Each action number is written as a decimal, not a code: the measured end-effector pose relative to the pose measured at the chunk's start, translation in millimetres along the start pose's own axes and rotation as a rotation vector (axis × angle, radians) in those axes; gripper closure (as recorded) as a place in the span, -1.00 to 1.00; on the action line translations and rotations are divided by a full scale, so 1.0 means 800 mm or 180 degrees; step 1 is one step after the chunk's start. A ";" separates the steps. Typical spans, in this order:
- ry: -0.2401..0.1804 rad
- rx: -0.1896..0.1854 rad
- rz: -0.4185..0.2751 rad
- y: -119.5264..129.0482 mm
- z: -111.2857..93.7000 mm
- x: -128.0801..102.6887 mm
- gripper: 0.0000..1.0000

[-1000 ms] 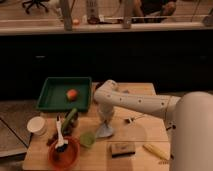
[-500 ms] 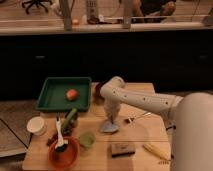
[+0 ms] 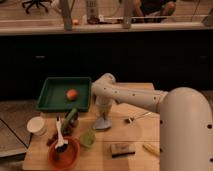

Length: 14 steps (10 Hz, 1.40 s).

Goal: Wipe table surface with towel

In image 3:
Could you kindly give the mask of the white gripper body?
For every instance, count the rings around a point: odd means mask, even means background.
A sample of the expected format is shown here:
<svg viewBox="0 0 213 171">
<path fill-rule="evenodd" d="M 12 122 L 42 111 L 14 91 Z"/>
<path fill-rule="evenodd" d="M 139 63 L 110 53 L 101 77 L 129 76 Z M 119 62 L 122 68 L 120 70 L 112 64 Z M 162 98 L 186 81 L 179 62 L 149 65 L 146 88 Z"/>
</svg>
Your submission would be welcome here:
<svg viewBox="0 0 213 171">
<path fill-rule="evenodd" d="M 96 98 L 96 107 L 101 116 L 107 116 L 111 110 L 113 100 L 98 96 Z"/>
</svg>

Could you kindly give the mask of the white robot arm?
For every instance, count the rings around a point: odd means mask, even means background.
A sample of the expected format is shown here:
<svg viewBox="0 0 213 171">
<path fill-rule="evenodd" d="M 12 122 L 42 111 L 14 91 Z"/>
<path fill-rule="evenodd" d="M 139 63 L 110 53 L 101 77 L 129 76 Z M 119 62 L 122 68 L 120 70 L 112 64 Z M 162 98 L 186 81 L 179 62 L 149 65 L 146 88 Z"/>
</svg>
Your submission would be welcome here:
<svg viewBox="0 0 213 171">
<path fill-rule="evenodd" d="M 160 115 L 160 171 L 213 171 L 213 112 L 199 91 L 131 89 L 106 73 L 92 93 L 101 111 L 115 100 Z"/>
</svg>

